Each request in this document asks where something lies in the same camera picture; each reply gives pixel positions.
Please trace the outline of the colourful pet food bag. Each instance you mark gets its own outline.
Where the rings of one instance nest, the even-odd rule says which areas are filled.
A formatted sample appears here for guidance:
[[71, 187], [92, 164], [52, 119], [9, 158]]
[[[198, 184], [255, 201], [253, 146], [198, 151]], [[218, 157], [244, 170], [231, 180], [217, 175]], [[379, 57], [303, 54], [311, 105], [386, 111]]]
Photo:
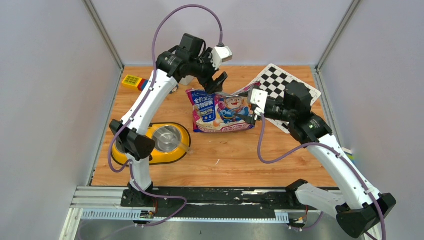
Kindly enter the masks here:
[[185, 91], [192, 104], [193, 131], [195, 133], [230, 133], [246, 131], [254, 125], [245, 122], [240, 116], [251, 117], [253, 114], [245, 96], [240, 94], [260, 86], [253, 82], [232, 93], [206, 93], [203, 89]]

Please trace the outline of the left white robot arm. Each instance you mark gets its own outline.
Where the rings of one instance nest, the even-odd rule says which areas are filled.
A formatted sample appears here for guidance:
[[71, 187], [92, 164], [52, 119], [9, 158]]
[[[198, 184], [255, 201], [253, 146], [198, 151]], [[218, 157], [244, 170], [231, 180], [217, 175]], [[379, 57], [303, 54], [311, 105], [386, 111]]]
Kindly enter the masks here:
[[216, 79], [213, 76], [232, 57], [231, 49], [223, 43], [206, 47], [203, 39], [185, 33], [180, 44], [153, 58], [155, 66], [146, 87], [121, 120], [113, 119], [109, 125], [114, 135], [111, 146], [125, 154], [123, 165], [130, 169], [121, 206], [147, 207], [157, 200], [149, 169], [156, 143], [147, 131], [165, 98], [186, 77], [196, 78], [208, 94], [221, 91], [227, 73]]

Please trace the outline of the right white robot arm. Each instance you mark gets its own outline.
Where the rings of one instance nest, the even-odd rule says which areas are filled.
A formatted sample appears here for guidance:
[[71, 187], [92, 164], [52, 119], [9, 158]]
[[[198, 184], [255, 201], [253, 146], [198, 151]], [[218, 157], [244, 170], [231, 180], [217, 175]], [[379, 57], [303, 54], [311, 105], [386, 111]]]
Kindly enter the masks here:
[[321, 163], [341, 191], [341, 195], [336, 195], [300, 179], [291, 184], [291, 191], [285, 195], [290, 208], [313, 207], [336, 219], [344, 232], [355, 239], [369, 236], [377, 225], [381, 239], [387, 238], [385, 219], [396, 199], [390, 193], [381, 193], [348, 158], [332, 129], [312, 111], [313, 97], [304, 83], [287, 84], [280, 100], [258, 86], [241, 90], [239, 96], [247, 99], [252, 110], [252, 115], [241, 116], [245, 122], [287, 122], [299, 148], [308, 150]]

